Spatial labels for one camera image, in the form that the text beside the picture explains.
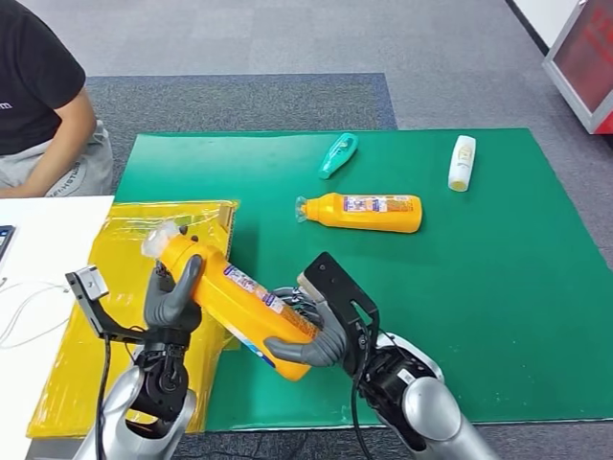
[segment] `white wall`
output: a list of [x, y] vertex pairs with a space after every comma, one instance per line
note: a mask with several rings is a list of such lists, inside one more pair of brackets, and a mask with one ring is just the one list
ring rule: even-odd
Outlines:
[[551, 47], [578, 0], [515, 0], [516, 4]]

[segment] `yellow plastic bag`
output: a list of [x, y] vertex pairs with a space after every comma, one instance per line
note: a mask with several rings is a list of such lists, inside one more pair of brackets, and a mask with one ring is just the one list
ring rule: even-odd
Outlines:
[[[124, 326], [145, 327], [143, 308], [155, 261], [141, 255], [140, 245], [150, 230], [165, 219], [188, 224], [198, 235], [229, 252], [237, 203], [234, 201], [188, 201], [148, 204], [114, 204], [97, 235], [90, 264], [97, 265], [109, 294], [101, 300], [104, 309]], [[219, 354], [229, 340], [219, 323], [203, 312], [185, 356], [189, 388], [196, 392], [197, 408], [188, 432], [204, 426], [204, 415]], [[107, 392], [127, 369], [130, 358], [121, 343], [112, 342]], [[30, 438], [84, 436], [94, 422], [103, 364], [104, 342], [94, 335], [78, 304], [70, 315], [55, 365], [27, 429]], [[133, 421], [152, 418], [133, 412]]]

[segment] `gray pants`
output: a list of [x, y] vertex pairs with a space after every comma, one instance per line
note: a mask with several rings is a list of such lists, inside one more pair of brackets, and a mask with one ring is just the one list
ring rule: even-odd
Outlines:
[[[0, 188], [23, 184], [51, 141], [14, 155], [0, 156]], [[98, 121], [93, 135], [70, 169], [46, 196], [110, 195], [113, 180], [113, 154], [109, 132]]]

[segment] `teal bottle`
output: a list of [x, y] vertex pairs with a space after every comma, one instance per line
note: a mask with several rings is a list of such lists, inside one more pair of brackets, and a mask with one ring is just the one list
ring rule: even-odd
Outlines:
[[345, 132], [327, 151], [320, 168], [320, 179], [328, 179], [336, 170], [349, 161], [358, 147], [358, 136]]

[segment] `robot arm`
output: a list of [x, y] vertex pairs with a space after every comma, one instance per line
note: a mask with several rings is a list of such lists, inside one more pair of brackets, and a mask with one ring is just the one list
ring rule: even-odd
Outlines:
[[[143, 332], [122, 328], [102, 308], [99, 299], [108, 291], [95, 267], [66, 275], [99, 337], [143, 346], [103, 407], [101, 460], [170, 460], [183, 435], [196, 403], [187, 388], [183, 357], [201, 320], [200, 308], [189, 298], [201, 264], [190, 260], [176, 287], [162, 268], [154, 272], [145, 310], [149, 329]], [[499, 460], [462, 415], [438, 365], [405, 339], [380, 331], [376, 305], [329, 254], [317, 257], [299, 283], [314, 307], [307, 317], [321, 330], [309, 344], [267, 339], [273, 355], [312, 366], [340, 363], [356, 392], [417, 460]], [[158, 421], [127, 422], [130, 408]], [[97, 458], [97, 434], [93, 428], [75, 459]], [[365, 454], [371, 458], [367, 449]]]
[[[320, 345], [326, 345], [330, 335], [344, 335], [345, 372], [352, 380], [358, 378], [359, 393], [415, 459], [499, 460], [461, 412], [436, 362], [407, 340], [380, 331], [376, 305], [329, 254], [323, 253], [309, 265], [299, 284], [317, 302], [318, 311], [329, 308], [322, 315], [324, 334]], [[369, 316], [371, 324], [365, 325], [357, 307]], [[314, 344], [320, 354], [330, 350], [317, 346], [318, 339], [307, 345], [269, 339], [266, 345], [283, 359], [302, 357], [301, 348]]]
[[[122, 328], [103, 309], [100, 299], [108, 290], [95, 266], [66, 274], [99, 337], [139, 345], [133, 365], [115, 382], [75, 460], [172, 457], [196, 408], [196, 395], [188, 389], [183, 361], [191, 334], [201, 322], [201, 308], [191, 296], [202, 264], [200, 256], [191, 258], [176, 286], [162, 266], [156, 266], [147, 290], [144, 316], [149, 329], [145, 331]], [[130, 422], [126, 419], [130, 409], [157, 420]]]

